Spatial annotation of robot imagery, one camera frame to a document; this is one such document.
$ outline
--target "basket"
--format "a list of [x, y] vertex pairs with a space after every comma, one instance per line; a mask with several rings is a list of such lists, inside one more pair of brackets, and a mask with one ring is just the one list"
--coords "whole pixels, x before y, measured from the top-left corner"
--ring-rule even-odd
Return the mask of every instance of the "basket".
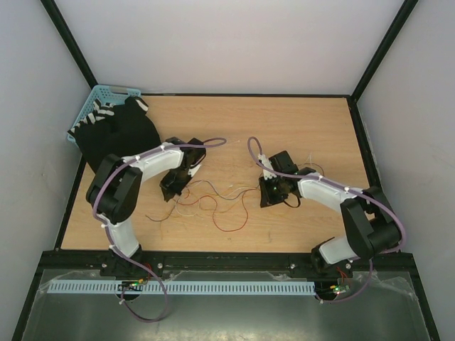
[[[73, 126], [81, 120], [84, 119], [90, 112], [94, 110], [93, 101], [95, 99], [99, 99], [101, 104], [104, 105], [106, 103], [113, 103], [115, 105], [124, 104], [125, 99], [129, 96], [141, 96], [141, 91], [138, 89], [129, 89], [127, 87], [111, 87], [109, 85], [96, 85], [93, 87], [90, 96], [84, 103], [84, 107], [80, 110], [80, 113], [77, 116]], [[76, 144], [76, 140], [74, 137], [68, 134], [68, 140]]]

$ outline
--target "black fabric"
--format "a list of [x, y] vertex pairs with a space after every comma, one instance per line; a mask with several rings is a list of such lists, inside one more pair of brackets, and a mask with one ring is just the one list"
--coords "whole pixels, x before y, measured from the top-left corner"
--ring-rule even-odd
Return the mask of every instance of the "black fabric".
[[125, 104], [115, 106], [96, 101], [92, 113], [95, 122], [87, 115], [79, 126], [68, 132], [94, 172], [111, 153], [132, 156], [161, 144], [155, 125], [146, 116], [148, 106], [139, 97], [128, 97]]

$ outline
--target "wooden table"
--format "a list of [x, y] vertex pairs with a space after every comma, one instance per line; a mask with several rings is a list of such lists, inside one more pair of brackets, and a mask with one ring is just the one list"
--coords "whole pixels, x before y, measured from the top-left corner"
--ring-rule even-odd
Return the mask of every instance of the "wooden table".
[[[323, 167], [326, 176], [347, 185], [367, 188], [368, 182], [355, 137], [348, 105], [344, 98], [288, 97], [145, 97], [149, 117], [161, 139], [171, 136], [188, 141], [214, 136], [228, 139], [220, 148], [208, 150], [195, 180], [211, 180], [223, 194], [238, 187], [254, 188], [261, 173], [247, 151], [247, 138], [256, 136], [269, 157], [287, 150], [297, 165], [305, 162]], [[88, 166], [82, 176], [73, 212], [63, 240], [63, 249], [107, 249], [108, 241], [98, 221], [91, 215], [85, 193], [93, 179]], [[156, 176], [141, 187], [133, 214], [134, 230], [144, 250], [160, 251], [242, 251], [310, 252], [330, 237], [344, 233], [341, 216], [311, 200], [300, 208], [284, 204], [259, 207], [260, 193], [245, 194], [247, 224], [236, 232], [222, 232], [213, 223], [215, 202], [205, 197], [198, 205], [179, 206], [164, 202]], [[191, 188], [182, 203], [192, 203], [213, 190], [206, 183]], [[246, 212], [240, 198], [218, 202], [217, 225], [237, 229]]]

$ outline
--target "black post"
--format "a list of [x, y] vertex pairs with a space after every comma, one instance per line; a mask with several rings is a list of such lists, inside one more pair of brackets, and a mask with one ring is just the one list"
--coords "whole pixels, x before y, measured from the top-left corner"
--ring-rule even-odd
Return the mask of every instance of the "black post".
[[419, 0], [405, 0], [352, 94], [357, 103]]
[[68, 50], [70, 51], [71, 55], [73, 56], [77, 66], [79, 67], [80, 71], [87, 80], [88, 85], [93, 88], [95, 85], [98, 84], [93, 72], [91, 71], [90, 67], [87, 64], [87, 61], [84, 58], [79, 46], [76, 43], [73, 35], [71, 34], [68, 25], [65, 22], [60, 10], [57, 7], [57, 4], [54, 0], [41, 0], [44, 8], [48, 12], [50, 19], [54, 23], [57, 31], [59, 32], [60, 36], [62, 37], [63, 41], [65, 42]]

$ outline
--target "wall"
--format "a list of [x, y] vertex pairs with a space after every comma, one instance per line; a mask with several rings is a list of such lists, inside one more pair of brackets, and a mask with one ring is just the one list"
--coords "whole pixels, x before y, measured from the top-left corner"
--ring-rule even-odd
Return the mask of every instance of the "wall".
[[420, 1], [359, 103], [442, 340], [455, 333], [454, 12]]
[[350, 94], [402, 0], [57, 0], [99, 83]]
[[52, 249], [80, 160], [65, 140], [90, 89], [39, 1], [0, 10], [0, 340]]

